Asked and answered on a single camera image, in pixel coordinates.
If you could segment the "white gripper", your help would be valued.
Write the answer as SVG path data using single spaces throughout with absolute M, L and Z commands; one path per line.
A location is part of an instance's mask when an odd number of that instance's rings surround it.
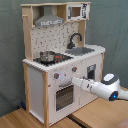
M 80 87 L 84 91 L 91 92 L 91 87 L 94 84 L 94 81 L 91 79 L 79 79 L 79 78 L 73 77 L 72 83 Z

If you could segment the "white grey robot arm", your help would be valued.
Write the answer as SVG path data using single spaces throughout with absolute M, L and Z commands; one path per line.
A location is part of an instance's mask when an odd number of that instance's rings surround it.
M 73 77 L 72 83 L 107 101 L 128 101 L 128 91 L 121 88 L 119 77 L 111 73 L 105 75 L 101 82 Z

